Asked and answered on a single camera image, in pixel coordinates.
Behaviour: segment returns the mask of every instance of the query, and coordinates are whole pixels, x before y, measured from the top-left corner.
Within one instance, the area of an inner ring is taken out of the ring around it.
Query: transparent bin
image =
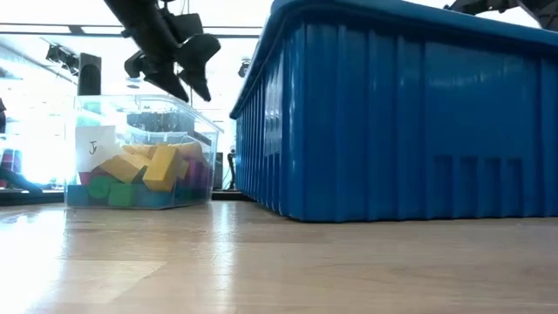
[[[68,120],[69,207],[164,209],[211,198],[221,129],[187,103],[80,96]]]

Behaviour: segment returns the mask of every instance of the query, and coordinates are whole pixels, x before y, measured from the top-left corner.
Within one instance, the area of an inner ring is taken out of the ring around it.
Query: blue plastic bin
[[[303,222],[553,216],[558,34],[399,0],[275,0],[237,186]]]

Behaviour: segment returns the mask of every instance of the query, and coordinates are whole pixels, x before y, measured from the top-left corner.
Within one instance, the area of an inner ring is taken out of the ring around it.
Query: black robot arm
[[[456,0],[444,9],[477,15],[490,10],[503,13],[518,6],[537,21],[541,28],[558,31],[558,0]]]
[[[205,101],[211,100],[206,63],[221,49],[219,40],[203,33],[200,16],[170,13],[158,0],[105,0],[122,23],[125,38],[132,38],[139,51],[124,64],[131,78],[145,74],[145,81],[173,96],[189,101],[182,79]],[[176,64],[182,71],[175,74]]]
[[[456,0],[452,5],[446,5],[444,9],[477,15],[491,10],[503,13],[517,5],[515,0]]]

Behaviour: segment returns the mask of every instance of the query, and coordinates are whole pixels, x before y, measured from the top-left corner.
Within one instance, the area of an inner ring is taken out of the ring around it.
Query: paper label
[[[76,171],[91,172],[119,151],[116,126],[76,127]]]

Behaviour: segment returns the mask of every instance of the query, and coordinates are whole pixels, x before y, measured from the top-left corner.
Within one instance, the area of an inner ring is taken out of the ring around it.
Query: blue foam block
[[[178,183],[174,188],[174,201],[177,206],[186,206],[192,201],[192,189],[185,183]]]
[[[66,204],[72,207],[91,206],[87,186],[69,185],[66,193]]]
[[[153,192],[146,186],[138,185],[134,206],[137,208],[170,208],[173,206],[173,193]]]

